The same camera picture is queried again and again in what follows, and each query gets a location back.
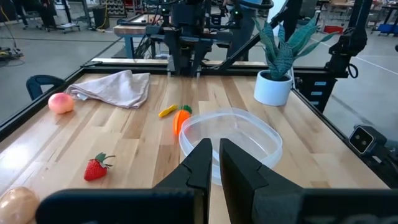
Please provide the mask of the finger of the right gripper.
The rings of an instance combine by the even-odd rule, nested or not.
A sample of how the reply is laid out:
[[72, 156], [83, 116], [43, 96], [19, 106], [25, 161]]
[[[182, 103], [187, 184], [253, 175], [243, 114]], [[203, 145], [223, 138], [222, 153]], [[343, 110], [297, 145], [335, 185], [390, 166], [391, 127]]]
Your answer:
[[190, 74], [194, 76], [197, 73], [197, 70], [204, 59], [208, 49], [212, 46], [212, 42], [208, 41], [199, 41], [195, 44], [195, 54], [193, 58], [192, 67], [190, 70]]
[[165, 31], [164, 42], [168, 46], [171, 56], [173, 58], [175, 74], [179, 75], [181, 71], [180, 59], [180, 35], [173, 30]]

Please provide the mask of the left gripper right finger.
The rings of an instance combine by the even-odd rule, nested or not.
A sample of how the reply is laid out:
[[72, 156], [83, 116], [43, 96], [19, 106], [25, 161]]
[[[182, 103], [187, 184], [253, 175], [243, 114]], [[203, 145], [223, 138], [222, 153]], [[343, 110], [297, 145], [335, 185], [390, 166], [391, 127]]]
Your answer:
[[398, 190], [303, 188], [229, 139], [220, 172], [231, 224], [398, 224]]

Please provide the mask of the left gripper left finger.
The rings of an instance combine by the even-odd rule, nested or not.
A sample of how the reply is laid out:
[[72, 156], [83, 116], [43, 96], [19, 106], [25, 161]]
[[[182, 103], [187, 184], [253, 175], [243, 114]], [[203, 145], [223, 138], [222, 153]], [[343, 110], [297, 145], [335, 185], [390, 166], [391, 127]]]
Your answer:
[[65, 189], [39, 205], [37, 224], [207, 224], [212, 143], [202, 139], [151, 189]]

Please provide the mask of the yellow toy banana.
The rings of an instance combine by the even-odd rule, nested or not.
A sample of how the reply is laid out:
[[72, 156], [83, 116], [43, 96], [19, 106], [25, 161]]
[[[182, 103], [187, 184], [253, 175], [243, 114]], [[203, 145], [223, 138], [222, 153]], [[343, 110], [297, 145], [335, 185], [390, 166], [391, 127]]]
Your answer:
[[160, 118], [166, 117], [166, 116], [168, 116], [171, 112], [175, 111], [177, 108], [178, 108], [178, 105], [171, 105], [171, 106], [169, 106], [168, 108], [162, 110], [162, 111], [158, 114], [158, 116], [159, 116]]

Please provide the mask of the orange toy carrot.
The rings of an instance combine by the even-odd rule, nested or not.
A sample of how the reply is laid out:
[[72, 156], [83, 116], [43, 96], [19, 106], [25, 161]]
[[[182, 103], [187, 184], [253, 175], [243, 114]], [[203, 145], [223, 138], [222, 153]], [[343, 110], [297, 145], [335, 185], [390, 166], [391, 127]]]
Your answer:
[[173, 120], [173, 131], [174, 135], [178, 136], [183, 122], [190, 118], [192, 115], [192, 109], [189, 105], [182, 105], [177, 112], [174, 115], [174, 120]]

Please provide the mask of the red toy strawberry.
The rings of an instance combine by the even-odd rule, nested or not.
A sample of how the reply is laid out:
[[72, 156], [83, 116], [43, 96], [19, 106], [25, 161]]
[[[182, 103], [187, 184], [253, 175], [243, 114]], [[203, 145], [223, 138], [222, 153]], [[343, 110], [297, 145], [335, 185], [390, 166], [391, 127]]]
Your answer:
[[112, 167], [111, 164], [106, 164], [105, 160], [113, 157], [115, 156], [107, 156], [105, 153], [101, 152], [94, 159], [90, 159], [85, 169], [84, 180], [92, 181], [104, 177], [108, 169]]

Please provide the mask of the pink toy peach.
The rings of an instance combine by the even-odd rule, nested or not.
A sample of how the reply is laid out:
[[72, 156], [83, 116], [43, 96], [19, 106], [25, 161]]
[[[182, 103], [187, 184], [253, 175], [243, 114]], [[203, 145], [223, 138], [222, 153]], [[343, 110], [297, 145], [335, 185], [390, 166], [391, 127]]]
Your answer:
[[64, 114], [74, 109], [74, 101], [66, 93], [55, 93], [49, 98], [48, 106], [55, 114]]

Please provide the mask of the tan toy potato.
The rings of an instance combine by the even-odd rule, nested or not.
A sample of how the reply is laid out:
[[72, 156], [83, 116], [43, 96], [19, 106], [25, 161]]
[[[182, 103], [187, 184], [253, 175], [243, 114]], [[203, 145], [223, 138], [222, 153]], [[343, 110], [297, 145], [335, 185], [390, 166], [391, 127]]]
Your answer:
[[35, 218], [40, 200], [27, 187], [16, 187], [0, 198], [0, 224], [28, 224]]

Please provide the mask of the clear plastic tupperware container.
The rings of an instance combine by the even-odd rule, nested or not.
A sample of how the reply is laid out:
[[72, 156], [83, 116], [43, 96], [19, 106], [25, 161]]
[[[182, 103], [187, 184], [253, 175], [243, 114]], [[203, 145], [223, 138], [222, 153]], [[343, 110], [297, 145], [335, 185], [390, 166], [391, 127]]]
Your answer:
[[220, 139], [226, 138], [269, 168], [282, 157], [282, 138], [263, 120], [239, 108], [222, 108], [196, 114], [185, 120], [178, 135], [180, 148], [188, 156], [204, 138], [213, 147], [212, 179], [221, 185]]

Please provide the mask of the wooden workbench blue legs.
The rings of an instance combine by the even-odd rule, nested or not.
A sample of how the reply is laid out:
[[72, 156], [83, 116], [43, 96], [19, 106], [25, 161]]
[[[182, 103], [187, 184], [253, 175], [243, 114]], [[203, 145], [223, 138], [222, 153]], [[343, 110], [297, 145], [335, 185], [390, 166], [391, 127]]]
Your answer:
[[113, 31], [118, 37], [124, 39], [127, 58], [145, 58], [148, 50], [150, 50], [150, 58], [155, 57], [155, 42], [146, 35], [146, 26], [153, 22], [159, 25], [162, 22], [162, 16], [138, 14], [129, 20], [118, 19]]

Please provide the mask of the beige cloth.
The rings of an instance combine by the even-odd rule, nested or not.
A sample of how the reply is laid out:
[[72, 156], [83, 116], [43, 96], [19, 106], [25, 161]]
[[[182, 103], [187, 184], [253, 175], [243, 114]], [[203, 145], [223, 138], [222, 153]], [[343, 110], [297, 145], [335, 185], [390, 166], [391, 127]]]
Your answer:
[[70, 85], [66, 94], [77, 100], [100, 100], [126, 109], [137, 109], [147, 99], [150, 73], [123, 70], [99, 79]]

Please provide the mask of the snake plant in white pot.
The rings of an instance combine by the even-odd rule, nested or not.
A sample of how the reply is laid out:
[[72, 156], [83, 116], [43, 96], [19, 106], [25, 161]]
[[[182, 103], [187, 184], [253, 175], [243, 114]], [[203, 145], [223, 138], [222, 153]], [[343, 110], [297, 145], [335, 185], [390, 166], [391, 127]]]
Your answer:
[[277, 44], [273, 28], [268, 22], [261, 26], [256, 19], [253, 21], [260, 41], [264, 44], [263, 51], [268, 65], [267, 70], [257, 73], [254, 99], [264, 105], [283, 106], [288, 100], [294, 82], [290, 74], [294, 61], [311, 53], [320, 43], [328, 41], [334, 34], [328, 34], [309, 45], [312, 35], [318, 30], [316, 19], [312, 18], [307, 24], [295, 30], [288, 39], [285, 38], [285, 29], [281, 27]]

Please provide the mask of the black trash bin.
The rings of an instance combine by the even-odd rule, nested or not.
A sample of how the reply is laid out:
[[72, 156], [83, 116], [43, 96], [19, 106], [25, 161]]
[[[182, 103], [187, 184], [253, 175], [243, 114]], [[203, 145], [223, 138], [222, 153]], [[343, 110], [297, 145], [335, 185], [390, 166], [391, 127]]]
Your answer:
[[107, 29], [109, 27], [109, 18], [104, 6], [96, 6], [92, 9], [96, 29]]

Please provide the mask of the blue bin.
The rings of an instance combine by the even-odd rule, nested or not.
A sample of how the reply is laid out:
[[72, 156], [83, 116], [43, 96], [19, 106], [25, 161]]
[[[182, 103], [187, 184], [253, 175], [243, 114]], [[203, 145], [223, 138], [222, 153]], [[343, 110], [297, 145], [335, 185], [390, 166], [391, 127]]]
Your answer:
[[381, 34], [394, 34], [398, 35], [398, 24], [380, 24], [377, 28]]

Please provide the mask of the black aluminium table frame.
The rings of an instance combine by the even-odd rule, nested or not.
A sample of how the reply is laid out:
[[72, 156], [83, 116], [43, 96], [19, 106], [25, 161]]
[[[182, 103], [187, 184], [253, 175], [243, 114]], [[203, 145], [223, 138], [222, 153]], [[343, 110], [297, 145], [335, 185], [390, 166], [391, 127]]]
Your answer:
[[[372, 0], [355, 0], [353, 14], [349, 27], [342, 33], [337, 43], [329, 48], [331, 59], [324, 67], [295, 67], [294, 69], [324, 68], [329, 72], [348, 72], [349, 61], [362, 51], [367, 42], [366, 30], [364, 28], [364, 15], [367, 14]], [[222, 62], [205, 62], [202, 67], [202, 75], [216, 76], [253, 76], [259, 70], [268, 69], [268, 65], [260, 62], [240, 62], [238, 57], [242, 56], [260, 41], [259, 35], [255, 35], [244, 44], [233, 56]], [[21, 127], [33, 115], [37, 114], [46, 104], [52, 93], [61, 92], [67, 85], [73, 83], [83, 75], [83, 72], [117, 72], [119, 70], [136, 70], [141, 72], [154, 72], [161, 75], [166, 73], [167, 61], [154, 59], [112, 59], [95, 58], [85, 63], [81, 68], [64, 79], [65, 83], [43, 92], [42, 95], [32, 100], [32, 103], [21, 109], [7, 121], [0, 124], [0, 141], [11, 135], [17, 128]], [[376, 163], [376, 161], [365, 156], [364, 163], [390, 188], [398, 189], [398, 171], [390, 164]]]

